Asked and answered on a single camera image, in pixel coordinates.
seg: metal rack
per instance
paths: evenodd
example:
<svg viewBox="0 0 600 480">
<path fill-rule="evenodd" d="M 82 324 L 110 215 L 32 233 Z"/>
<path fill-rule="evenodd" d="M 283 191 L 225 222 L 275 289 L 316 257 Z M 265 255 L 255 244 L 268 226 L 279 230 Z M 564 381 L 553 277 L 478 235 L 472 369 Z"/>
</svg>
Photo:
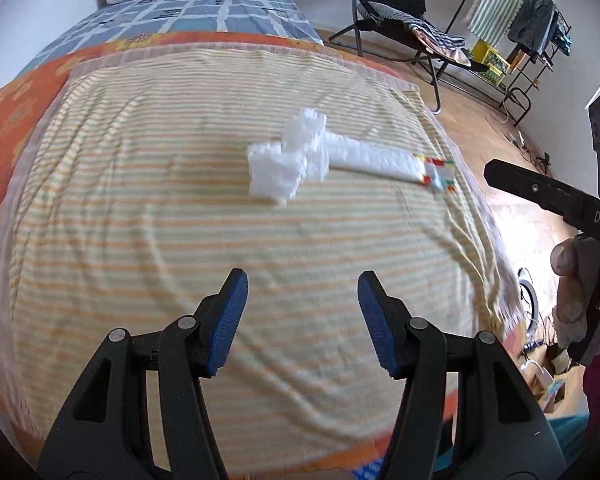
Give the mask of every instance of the metal rack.
<svg viewBox="0 0 600 480">
<path fill-rule="evenodd" d="M 464 4 L 466 3 L 466 1 L 467 0 L 462 0 L 460 5 L 456 9 L 456 12 L 455 12 L 453 18 L 451 19 L 451 21 L 449 22 L 449 24 L 447 25 L 447 27 L 445 29 L 446 32 L 449 32 L 449 30 L 451 30 L 451 27 L 456 22 L 456 19 L 462 12 L 462 8 L 464 7 Z M 566 28 L 566 33 L 569 34 L 571 31 L 571 25 L 569 25 L 567 20 L 565 20 L 564 15 L 560 12 L 560 9 L 558 9 L 557 6 L 556 6 L 556 11 L 558 13 L 559 20 L 562 23 L 564 23 L 564 26 Z M 551 47 L 552 51 L 549 54 L 548 59 L 550 61 L 553 61 L 554 57 L 558 53 L 559 49 L 553 43 L 549 43 L 549 46 Z M 456 88 L 457 90 L 464 92 L 465 94 L 471 95 L 472 97 L 474 97 L 476 99 L 479 99 L 483 103 L 495 108 L 496 110 L 504 109 L 507 114 L 509 114 L 512 118 L 515 118 L 514 126 L 518 126 L 520 124 L 520 122 L 522 121 L 522 119 L 524 119 L 526 117 L 526 115 L 531 111 L 531 108 L 532 108 L 532 101 L 531 101 L 531 97 L 529 97 L 529 92 L 531 92 L 531 90 L 533 88 L 535 88 L 536 90 L 539 91 L 540 78 L 544 75 L 544 72 L 548 69 L 548 66 L 543 64 L 538 75 L 536 75 L 535 77 L 532 77 L 527 72 L 525 72 L 525 70 L 528 69 L 530 63 L 531 63 L 531 58 L 526 60 L 526 62 L 522 66 L 522 68 L 516 67 L 514 69 L 517 72 L 516 76 L 515 76 L 515 78 L 513 78 L 513 80 L 508 85 L 504 85 L 502 83 L 499 85 L 495 85 L 493 82 L 488 81 L 486 78 L 481 76 L 479 73 L 468 71 L 469 73 L 471 73 L 475 77 L 477 77 L 479 80 L 481 80 L 483 83 L 487 83 L 491 88 L 497 90 L 502 95 L 502 98 L 500 100 L 494 99 L 489 94 L 487 94 L 487 92 L 471 85 L 470 83 L 468 83 L 464 80 L 461 80 L 460 78 L 456 77 L 455 75 L 447 73 L 446 68 L 448 67 L 448 63 L 443 63 L 442 67 L 440 67 L 440 69 L 438 69 L 438 72 L 436 75 L 441 82 L 448 84 L 449 86 L 452 86 L 453 88 Z M 426 66 L 422 66 L 422 67 L 430 74 L 428 67 L 426 67 Z M 521 83 L 518 82 L 520 80 L 520 78 L 522 78 L 523 80 L 526 80 L 528 82 L 528 87 L 526 87 L 526 89 L 524 88 L 525 87 L 524 82 L 521 82 Z M 507 102 L 511 102 L 511 103 L 515 104 L 516 106 L 522 108 L 524 111 L 517 118 L 514 117 L 513 114 L 510 113 L 509 109 L 506 106 Z"/>
</svg>

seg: blue rubber grip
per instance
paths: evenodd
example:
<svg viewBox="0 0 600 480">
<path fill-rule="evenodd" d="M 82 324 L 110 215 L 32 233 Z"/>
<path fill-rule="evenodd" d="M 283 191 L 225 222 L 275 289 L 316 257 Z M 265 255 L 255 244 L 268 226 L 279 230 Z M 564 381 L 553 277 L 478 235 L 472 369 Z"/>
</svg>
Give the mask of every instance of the blue rubber grip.
<svg viewBox="0 0 600 480">
<path fill-rule="evenodd" d="M 358 279 L 358 303 L 365 317 L 366 328 L 369 330 L 380 366 L 388 371 L 391 377 L 395 377 L 398 372 L 398 361 L 395 357 L 394 333 L 389 328 L 380 302 L 364 274 L 361 274 Z"/>
<path fill-rule="evenodd" d="M 249 290 L 247 274 L 242 271 L 232 285 L 229 298 L 211 333 L 209 356 L 205 364 L 205 369 L 211 377 L 216 374 L 218 368 L 224 366 L 231 343 L 234 341 L 235 332 L 238 330 L 244 305 L 247 303 Z"/>
</svg>

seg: tan floor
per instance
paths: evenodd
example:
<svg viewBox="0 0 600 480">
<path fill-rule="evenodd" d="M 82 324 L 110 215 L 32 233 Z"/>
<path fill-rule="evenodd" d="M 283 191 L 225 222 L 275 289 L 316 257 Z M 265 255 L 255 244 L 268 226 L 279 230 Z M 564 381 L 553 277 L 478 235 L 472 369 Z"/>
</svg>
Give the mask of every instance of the tan floor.
<svg viewBox="0 0 600 480">
<path fill-rule="evenodd" d="M 324 31 L 319 32 L 323 39 L 329 35 Z M 353 44 L 353 38 L 345 38 L 343 42 Z M 365 47 L 376 52 L 397 55 L 395 52 L 366 41 Z M 390 66 L 409 81 L 419 85 L 426 104 L 435 108 L 434 90 L 429 84 L 429 76 L 422 68 L 375 56 L 367 57 Z M 535 170 L 527 161 L 528 155 L 525 160 L 517 147 L 507 140 L 507 133 L 516 136 L 518 132 L 518 128 L 512 126 L 512 121 L 501 124 L 500 121 L 505 119 L 503 114 L 445 84 L 440 84 L 440 93 L 442 112 L 438 115 L 438 119 L 451 139 L 459 146 L 464 160 L 478 179 L 480 189 L 502 233 L 512 266 L 515 270 L 526 267 L 530 271 L 538 294 L 541 313 L 547 316 L 555 305 L 558 283 L 557 276 L 551 270 L 549 256 L 556 244 L 573 236 L 574 230 L 555 214 L 544 211 L 531 202 L 493 189 L 485 182 L 482 176 L 484 165 L 492 158 L 500 158 Z"/>
</svg>

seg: folding chair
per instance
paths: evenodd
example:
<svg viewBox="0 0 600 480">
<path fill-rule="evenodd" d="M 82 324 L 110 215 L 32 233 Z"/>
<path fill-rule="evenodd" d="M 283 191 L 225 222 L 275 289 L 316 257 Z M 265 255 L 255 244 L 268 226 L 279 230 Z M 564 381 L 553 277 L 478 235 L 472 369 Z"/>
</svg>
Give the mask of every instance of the folding chair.
<svg viewBox="0 0 600 480">
<path fill-rule="evenodd" d="M 358 2 L 360 2 L 363 9 L 365 9 L 366 13 L 370 16 L 370 18 L 365 18 L 362 20 L 359 19 L 357 7 Z M 414 16 L 415 18 L 424 20 L 423 15 L 426 12 L 425 0 L 352 0 L 353 24 L 349 25 L 349 27 L 343 28 L 339 32 L 336 32 L 336 34 L 334 34 L 327 40 L 328 43 L 336 44 L 337 46 L 343 46 L 346 48 L 351 48 L 349 45 L 339 43 L 334 40 L 339 36 L 342 36 L 343 34 L 346 34 L 347 32 L 353 30 L 356 35 L 356 49 L 358 51 L 358 56 L 360 57 L 364 57 L 363 55 L 366 52 L 368 54 L 373 54 L 374 56 L 379 56 L 384 59 L 396 62 L 411 62 L 412 64 L 416 64 L 417 62 L 427 61 L 429 65 L 427 71 L 432 76 L 431 84 L 433 85 L 433 88 L 436 92 L 436 109 L 433 111 L 433 113 L 439 114 L 440 110 L 442 110 L 442 103 L 440 101 L 440 90 L 438 88 L 438 74 L 436 73 L 436 70 L 433 66 L 434 59 L 443 62 L 443 66 L 440 68 L 440 73 L 442 73 L 444 69 L 450 64 L 466 70 L 471 70 L 473 72 L 486 72 L 489 69 L 487 65 L 477 63 L 475 61 L 471 62 L 471 66 L 465 66 L 453 62 L 452 60 L 449 60 L 446 57 L 442 57 L 439 54 L 429 53 L 429 51 L 424 49 L 423 44 L 420 43 L 416 36 L 405 25 L 405 23 L 403 23 L 401 20 L 391 20 L 381 17 L 374 10 L 374 8 L 369 2 L 385 4 L 386 6 L 393 7 L 396 10 L 406 12 L 411 16 Z M 391 40 L 397 41 L 398 43 L 401 43 L 404 46 L 408 46 L 415 50 L 416 56 L 408 59 L 401 59 L 395 57 L 387 57 L 376 52 L 365 51 L 362 47 L 362 37 L 360 35 L 361 31 L 377 32 L 378 34 L 381 34 L 386 38 L 390 38 Z"/>
</svg>

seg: bed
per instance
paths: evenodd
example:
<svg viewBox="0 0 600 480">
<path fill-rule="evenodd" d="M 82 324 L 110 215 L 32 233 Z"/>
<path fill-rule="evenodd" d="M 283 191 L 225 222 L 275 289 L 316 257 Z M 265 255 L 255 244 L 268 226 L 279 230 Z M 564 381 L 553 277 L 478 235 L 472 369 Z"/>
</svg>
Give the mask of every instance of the bed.
<svg viewBox="0 0 600 480">
<path fill-rule="evenodd" d="M 454 160 L 457 192 L 333 171 L 286 208 L 250 198 L 247 145 L 302 106 Z M 250 300 L 203 385 L 232 476 L 377 472 L 403 385 L 378 365 L 360 272 L 447 332 L 504 338 L 522 315 L 493 218 L 417 86 L 323 46 L 292 0 L 118 3 L 0 90 L 0 417 L 32 463 L 109 330 L 161 330 L 232 267 Z M 154 454 L 165 466 L 158 437 Z"/>
</svg>

